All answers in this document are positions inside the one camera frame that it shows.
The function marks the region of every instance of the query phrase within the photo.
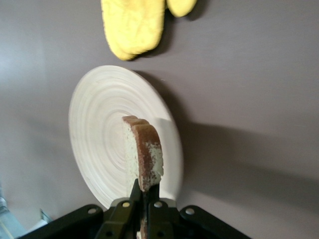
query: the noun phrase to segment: bolt hole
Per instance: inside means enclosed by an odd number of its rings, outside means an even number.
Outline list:
[[[162,237],[164,237],[164,236],[165,236],[165,233],[164,233],[164,232],[161,232],[161,231],[158,232],[158,237],[159,237],[159,238],[162,238]]]
[[[94,214],[94,213],[96,213],[96,208],[90,208],[88,210],[88,214]]]
[[[108,232],[106,232],[105,235],[106,235],[107,237],[111,237],[111,236],[114,235],[114,232],[113,232],[113,231],[108,231]]]

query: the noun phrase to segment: bread crust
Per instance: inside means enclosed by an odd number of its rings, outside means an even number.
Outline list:
[[[136,116],[127,116],[122,119],[130,125],[135,137],[139,161],[139,185],[141,191],[147,192],[151,186],[159,183],[162,176],[162,173],[155,171],[158,161],[161,161],[160,167],[162,168],[162,158],[159,159],[153,153],[154,151],[161,152],[159,135],[145,119],[138,119]]]

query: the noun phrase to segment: gray wall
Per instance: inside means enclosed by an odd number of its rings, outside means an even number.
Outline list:
[[[123,62],[98,0],[0,1],[0,179],[28,228],[97,203],[75,163],[68,108],[100,65],[135,70],[180,130],[178,204],[254,238],[319,237],[319,1],[198,0],[159,47]]]

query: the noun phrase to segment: bread slice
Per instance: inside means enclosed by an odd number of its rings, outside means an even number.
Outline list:
[[[127,175],[127,196],[136,178],[142,192],[159,184],[163,176],[163,157],[156,129],[145,119],[122,117]]]

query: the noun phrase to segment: oven mitt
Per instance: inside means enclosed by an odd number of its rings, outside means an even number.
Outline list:
[[[157,47],[166,3],[180,17],[193,9],[196,0],[101,0],[106,40],[119,59],[131,60]]]
[[[197,0],[166,0],[167,7],[175,17],[186,16],[193,10]]]

